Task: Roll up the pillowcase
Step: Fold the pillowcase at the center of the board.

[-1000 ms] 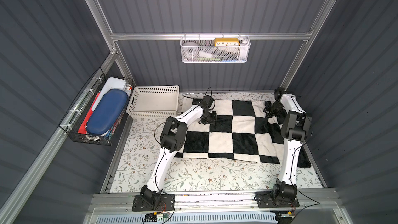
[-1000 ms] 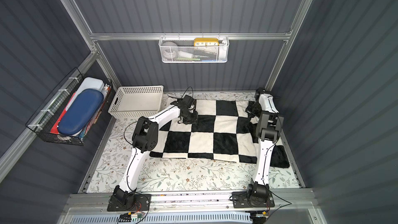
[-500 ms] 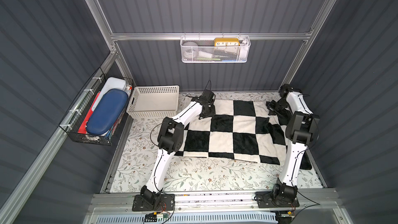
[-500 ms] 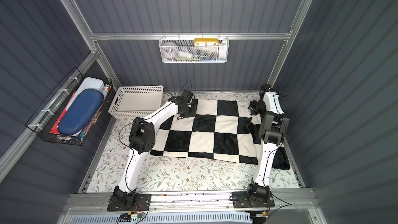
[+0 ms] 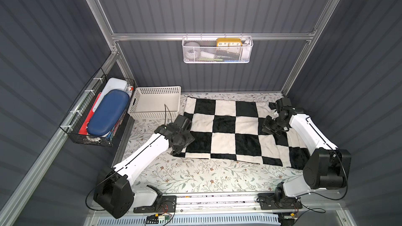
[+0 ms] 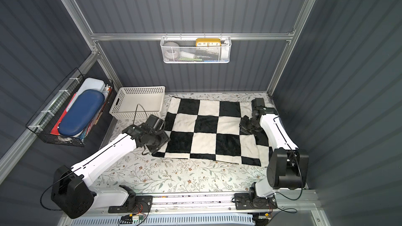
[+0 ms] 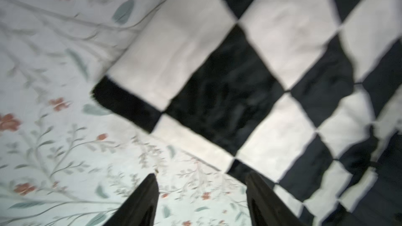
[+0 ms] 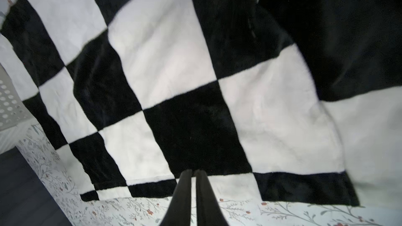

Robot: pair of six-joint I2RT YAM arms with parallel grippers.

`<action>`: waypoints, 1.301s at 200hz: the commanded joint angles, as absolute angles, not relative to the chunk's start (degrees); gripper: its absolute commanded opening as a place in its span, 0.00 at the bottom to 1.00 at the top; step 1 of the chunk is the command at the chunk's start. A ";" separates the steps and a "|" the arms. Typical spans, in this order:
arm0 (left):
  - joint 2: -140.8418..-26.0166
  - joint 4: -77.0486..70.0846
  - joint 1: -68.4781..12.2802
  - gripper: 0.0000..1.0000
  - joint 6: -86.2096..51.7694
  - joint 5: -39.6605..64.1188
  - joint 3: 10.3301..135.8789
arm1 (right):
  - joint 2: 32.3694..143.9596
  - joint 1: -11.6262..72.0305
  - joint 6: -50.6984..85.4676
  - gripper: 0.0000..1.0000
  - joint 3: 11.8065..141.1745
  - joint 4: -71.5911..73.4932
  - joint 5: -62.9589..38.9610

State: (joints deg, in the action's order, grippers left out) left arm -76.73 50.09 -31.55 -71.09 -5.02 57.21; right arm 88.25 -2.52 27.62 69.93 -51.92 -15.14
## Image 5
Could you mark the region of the black white checkered pillowcase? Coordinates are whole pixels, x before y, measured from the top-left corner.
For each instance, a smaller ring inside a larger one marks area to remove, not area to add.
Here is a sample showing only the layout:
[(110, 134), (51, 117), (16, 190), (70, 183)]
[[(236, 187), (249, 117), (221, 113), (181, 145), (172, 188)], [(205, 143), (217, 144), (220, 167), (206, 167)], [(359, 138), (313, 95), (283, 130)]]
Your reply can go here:
[(190, 133), (195, 140), (177, 157), (302, 170), (311, 155), (294, 129), (279, 135), (262, 131), (267, 116), (277, 117), (273, 103), (188, 97), (183, 115), (192, 121)]

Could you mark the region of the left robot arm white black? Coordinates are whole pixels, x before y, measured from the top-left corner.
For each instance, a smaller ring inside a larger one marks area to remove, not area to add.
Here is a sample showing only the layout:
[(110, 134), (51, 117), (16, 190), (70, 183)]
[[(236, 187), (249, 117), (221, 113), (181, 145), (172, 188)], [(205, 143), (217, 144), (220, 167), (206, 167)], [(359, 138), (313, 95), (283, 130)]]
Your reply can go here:
[(192, 121), (179, 115), (174, 122), (160, 125), (131, 156), (106, 171), (104, 179), (94, 188), (93, 200), (115, 219), (124, 216), (130, 208), (162, 207), (162, 192), (148, 185), (132, 190), (135, 180), (160, 154), (172, 149), (176, 155), (195, 139), (190, 130)]

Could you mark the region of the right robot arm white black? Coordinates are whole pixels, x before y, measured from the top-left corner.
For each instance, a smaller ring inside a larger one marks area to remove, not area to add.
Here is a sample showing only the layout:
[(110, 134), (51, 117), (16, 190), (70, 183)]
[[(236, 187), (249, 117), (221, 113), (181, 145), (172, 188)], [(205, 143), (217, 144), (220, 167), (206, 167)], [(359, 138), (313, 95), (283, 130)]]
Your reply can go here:
[(268, 135), (281, 136), (289, 129), (307, 146), (311, 154), (303, 168), (302, 176), (282, 182), (275, 189), (274, 199), (297, 201), (306, 194), (318, 194), (319, 189), (342, 189), (348, 192), (351, 154), (339, 149), (314, 124), (311, 116), (302, 108), (293, 107), (289, 98), (283, 97), (269, 107), (277, 112), (276, 118), (268, 115), (262, 125), (262, 131)]

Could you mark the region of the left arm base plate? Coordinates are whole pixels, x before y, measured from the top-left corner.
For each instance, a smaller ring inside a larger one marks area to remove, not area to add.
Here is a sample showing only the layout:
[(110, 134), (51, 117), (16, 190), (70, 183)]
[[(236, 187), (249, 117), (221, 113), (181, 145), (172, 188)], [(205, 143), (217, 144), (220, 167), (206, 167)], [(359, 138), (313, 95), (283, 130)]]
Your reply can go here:
[(174, 213), (177, 206), (177, 196), (162, 196), (153, 205), (134, 208), (134, 213)]

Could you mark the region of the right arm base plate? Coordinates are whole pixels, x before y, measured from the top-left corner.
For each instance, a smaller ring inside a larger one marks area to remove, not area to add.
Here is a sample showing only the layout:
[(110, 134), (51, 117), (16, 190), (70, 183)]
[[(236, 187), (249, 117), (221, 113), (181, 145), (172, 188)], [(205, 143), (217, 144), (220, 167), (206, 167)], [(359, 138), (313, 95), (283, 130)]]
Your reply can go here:
[(296, 198), (276, 196), (274, 193), (259, 193), (256, 199), (262, 210), (302, 209), (301, 203)]

